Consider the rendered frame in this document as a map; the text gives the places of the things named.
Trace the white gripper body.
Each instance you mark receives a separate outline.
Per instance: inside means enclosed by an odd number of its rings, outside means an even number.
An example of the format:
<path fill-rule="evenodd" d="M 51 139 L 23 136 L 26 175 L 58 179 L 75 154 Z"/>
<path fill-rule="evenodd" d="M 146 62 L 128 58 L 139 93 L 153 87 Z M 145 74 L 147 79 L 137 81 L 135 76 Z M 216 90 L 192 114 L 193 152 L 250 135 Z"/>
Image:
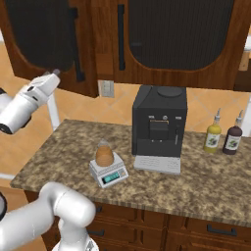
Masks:
<path fill-rule="evenodd" d="M 58 87 L 59 83 L 59 77 L 55 74 L 50 74 L 39 77 L 33 85 L 46 96 L 50 96 Z"/>

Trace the open wooden cabinet door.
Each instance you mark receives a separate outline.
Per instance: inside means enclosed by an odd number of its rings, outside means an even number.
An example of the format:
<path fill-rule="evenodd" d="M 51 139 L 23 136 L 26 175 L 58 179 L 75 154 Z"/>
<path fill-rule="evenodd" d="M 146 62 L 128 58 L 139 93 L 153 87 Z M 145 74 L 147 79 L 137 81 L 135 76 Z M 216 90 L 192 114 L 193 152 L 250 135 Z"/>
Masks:
<path fill-rule="evenodd" d="M 85 81 L 77 81 L 69 9 L 77 8 L 76 39 Z M 0 0 L 2 30 L 14 75 L 32 79 L 59 69 L 60 87 L 98 95 L 90 0 Z"/>

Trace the amber honey bottle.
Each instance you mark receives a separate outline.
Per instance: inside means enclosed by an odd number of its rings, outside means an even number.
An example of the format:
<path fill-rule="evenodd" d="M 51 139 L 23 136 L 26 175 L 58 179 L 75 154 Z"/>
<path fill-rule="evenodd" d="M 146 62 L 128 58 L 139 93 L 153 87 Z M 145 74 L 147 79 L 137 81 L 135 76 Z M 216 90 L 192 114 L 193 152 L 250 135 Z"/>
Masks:
<path fill-rule="evenodd" d="M 109 167 L 114 163 L 113 151 L 105 139 L 98 144 L 95 161 L 100 167 Z"/>

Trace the white digital scale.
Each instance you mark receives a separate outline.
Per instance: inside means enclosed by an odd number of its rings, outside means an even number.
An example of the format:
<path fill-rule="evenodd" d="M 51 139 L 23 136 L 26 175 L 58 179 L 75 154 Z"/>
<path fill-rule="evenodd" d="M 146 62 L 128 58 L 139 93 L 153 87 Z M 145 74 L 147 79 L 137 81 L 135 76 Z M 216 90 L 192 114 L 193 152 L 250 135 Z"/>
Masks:
<path fill-rule="evenodd" d="M 100 167 L 95 160 L 89 163 L 90 173 L 101 188 L 107 188 L 128 178 L 124 161 L 116 152 L 113 155 L 114 163 L 111 166 Z"/>

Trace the closed wooden cabinet door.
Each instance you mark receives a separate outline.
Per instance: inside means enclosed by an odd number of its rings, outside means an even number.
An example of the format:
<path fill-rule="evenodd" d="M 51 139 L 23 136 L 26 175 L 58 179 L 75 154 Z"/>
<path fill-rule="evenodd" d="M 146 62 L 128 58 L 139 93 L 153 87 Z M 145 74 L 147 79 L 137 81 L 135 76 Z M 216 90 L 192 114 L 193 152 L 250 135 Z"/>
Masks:
<path fill-rule="evenodd" d="M 119 70 L 118 5 L 125 5 L 125 70 Z M 111 0 L 114 80 L 234 88 L 251 0 Z"/>

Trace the yellow oil bottle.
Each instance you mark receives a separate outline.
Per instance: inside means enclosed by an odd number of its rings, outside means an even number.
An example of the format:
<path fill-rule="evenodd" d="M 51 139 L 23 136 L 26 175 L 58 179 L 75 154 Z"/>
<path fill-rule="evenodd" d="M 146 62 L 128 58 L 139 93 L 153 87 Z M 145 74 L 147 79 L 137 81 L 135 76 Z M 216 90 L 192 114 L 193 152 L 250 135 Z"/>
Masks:
<path fill-rule="evenodd" d="M 208 153 L 215 153 L 218 148 L 220 136 L 222 133 L 222 129 L 220 127 L 220 111 L 221 110 L 218 110 L 217 114 L 214 117 L 213 123 L 207 128 L 203 149 Z"/>

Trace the dark brown sauce bottle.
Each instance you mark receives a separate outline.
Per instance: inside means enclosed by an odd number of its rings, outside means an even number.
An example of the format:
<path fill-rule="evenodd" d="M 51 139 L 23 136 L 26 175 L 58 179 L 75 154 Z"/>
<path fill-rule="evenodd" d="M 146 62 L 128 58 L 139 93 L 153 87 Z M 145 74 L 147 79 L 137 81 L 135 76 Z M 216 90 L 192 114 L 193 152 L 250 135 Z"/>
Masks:
<path fill-rule="evenodd" d="M 227 131 L 223 147 L 223 152 L 227 155 L 234 155 L 240 143 L 240 139 L 242 136 L 242 129 L 241 129 L 242 113 L 243 111 L 240 111 L 238 117 L 235 120 L 234 126 L 230 127 Z"/>

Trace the black coffee machine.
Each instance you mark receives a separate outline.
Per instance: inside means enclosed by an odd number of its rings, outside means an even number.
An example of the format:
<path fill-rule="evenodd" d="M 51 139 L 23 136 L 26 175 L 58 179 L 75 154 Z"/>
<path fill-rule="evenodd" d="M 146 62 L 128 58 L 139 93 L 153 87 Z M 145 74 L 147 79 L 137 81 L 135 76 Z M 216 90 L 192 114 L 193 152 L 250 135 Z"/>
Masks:
<path fill-rule="evenodd" d="M 185 87 L 141 85 L 132 106 L 132 146 L 138 170 L 180 174 L 187 116 Z"/>

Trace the wooden drawer front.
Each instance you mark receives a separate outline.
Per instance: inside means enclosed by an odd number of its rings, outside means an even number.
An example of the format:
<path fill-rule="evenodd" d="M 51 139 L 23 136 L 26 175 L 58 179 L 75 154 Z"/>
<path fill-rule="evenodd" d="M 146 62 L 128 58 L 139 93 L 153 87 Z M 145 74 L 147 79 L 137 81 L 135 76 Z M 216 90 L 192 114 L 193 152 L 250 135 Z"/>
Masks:
<path fill-rule="evenodd" d="M 189 217 L 169 216 L 168 229 L 251 243 L 251 227 L 234 226 Z"/>
<path fill-rule="evenodd" d="M 165 226 L 166 216 L 164 213 L 104 204 L 99 202 L 95 202 L 95 206 L 102 206 L 102 212 L 96 213 L 97 219 L 152 227 L 156 229 L 161 229 Z"/>

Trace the white wall outlet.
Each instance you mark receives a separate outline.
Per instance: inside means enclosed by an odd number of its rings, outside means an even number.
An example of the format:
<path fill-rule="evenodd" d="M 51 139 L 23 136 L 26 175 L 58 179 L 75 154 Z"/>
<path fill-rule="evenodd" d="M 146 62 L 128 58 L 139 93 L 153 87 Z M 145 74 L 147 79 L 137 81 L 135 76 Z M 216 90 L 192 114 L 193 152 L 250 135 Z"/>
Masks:
<path fill-rule="evenodd" d="M 98 83 L 102 97 L 114 97 L 114 82 L 112 80 L 99 80 Z"/>

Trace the wooden cabinet frame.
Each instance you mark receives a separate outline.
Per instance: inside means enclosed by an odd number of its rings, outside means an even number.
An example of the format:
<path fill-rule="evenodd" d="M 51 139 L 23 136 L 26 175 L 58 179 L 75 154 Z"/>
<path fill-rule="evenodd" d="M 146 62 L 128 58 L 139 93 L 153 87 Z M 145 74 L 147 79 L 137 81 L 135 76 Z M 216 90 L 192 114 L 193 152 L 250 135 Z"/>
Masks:
<path fill-rule="evenodd" d="M 99 79 L 113 79 L 110 0 L 91 0 L 96 68 Z"/>

